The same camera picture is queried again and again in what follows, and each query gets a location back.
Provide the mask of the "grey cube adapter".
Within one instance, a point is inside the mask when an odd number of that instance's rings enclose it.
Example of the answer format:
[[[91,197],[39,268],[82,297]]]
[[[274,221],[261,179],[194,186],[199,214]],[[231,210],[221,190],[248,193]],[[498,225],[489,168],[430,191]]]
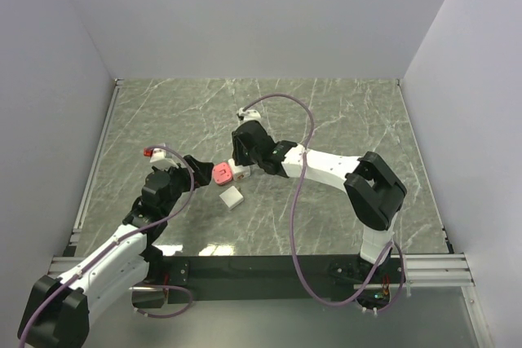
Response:
[[[244,196],[235,186],[227,188],[219,194],[220,200],[227,206],[229,210],[235,209],[244,201]]]

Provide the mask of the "pink plug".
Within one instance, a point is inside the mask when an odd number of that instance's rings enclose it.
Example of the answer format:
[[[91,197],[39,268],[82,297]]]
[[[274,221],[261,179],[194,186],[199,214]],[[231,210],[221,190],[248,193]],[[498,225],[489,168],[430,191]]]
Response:
[[[231,166],[227,162],[221,162],[212,169],[212,179],[218,186],[223,186],[233,180]]]

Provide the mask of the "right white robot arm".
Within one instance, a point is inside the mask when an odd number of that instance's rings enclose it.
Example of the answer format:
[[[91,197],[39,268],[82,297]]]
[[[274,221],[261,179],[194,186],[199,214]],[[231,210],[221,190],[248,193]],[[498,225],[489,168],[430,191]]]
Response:
[[[338,156],[287,140],[276,142],[259,121],[245,115],[232,132],[232,146],[236,165],[256,165],[266,174],[283,178],[303,175],[306,180],[346,193],[363,225],[359,275],[375,282],[386,273],[387,264],[380,253],[392,241],[407,189],[379,154]]]

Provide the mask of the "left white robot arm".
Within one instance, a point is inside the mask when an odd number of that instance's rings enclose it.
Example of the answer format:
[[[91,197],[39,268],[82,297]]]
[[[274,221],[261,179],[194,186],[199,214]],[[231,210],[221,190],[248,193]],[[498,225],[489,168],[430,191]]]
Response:
[[[178,199],[211,182],[211,162],[190,155],[179,163],[153,163],[140,195],[117,230],[89,257],[32,287],[20,321],[20,346],[80,347],[95,321],[136,284],[154,284],[163,273],[154,241],[165,230]]]

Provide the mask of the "white socket cube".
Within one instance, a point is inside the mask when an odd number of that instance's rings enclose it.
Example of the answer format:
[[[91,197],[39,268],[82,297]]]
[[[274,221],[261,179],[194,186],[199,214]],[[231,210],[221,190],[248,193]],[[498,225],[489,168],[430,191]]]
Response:
[[[228,166],[230,167],[234,181],[240,181],[244,178],[250,177],[251,170],[249,165],[237,165],[235,161],[231,158],[228,160]]]

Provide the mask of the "aluminium rail frame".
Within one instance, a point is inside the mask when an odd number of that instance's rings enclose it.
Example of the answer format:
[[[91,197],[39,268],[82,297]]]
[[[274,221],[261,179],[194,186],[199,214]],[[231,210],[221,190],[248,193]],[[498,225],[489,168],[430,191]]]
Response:
[[[445,233],[394,79],[126,79],[117,91],[94,178],[80,214],[74,250],[90,254],[115,231],[139,195],[149,167],[141,149],[168,143],[203,161],[232,152],[235,112],[254,103],[275,139],[300,142],[314,116],[312,146],[341,155],[374,150],[408,188],[396,224],[406,253],[447,253]],[[301,254],[350,253],[362,226],[348,199],[319,183],[303,186],[288,227],[295,181],[255,170],[238,185],[244,202],[229,210],[210,185],[170,221],[157,245],[196,256],[277,255],[296,237]],[[355,306],[323,307],[311,299],[197,302],[173,319],[147,319],[122,297],[91,330],[89,347],[475,347],[459,287],[412,287],[380,315]]]

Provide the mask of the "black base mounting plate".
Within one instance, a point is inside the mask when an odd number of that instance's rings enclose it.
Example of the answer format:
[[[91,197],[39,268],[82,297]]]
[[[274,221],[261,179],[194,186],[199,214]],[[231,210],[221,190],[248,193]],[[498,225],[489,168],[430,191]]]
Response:
[[[331,303],[352,297],[381,309],[391,288],[405,282],[398,258],[387,256],[377,268],[357,255],[303,255],[298,277],[289,255],[170,256],[153,269],[144,286],[131,294],[133,306],[159,309],[196,301],[304,299]]]

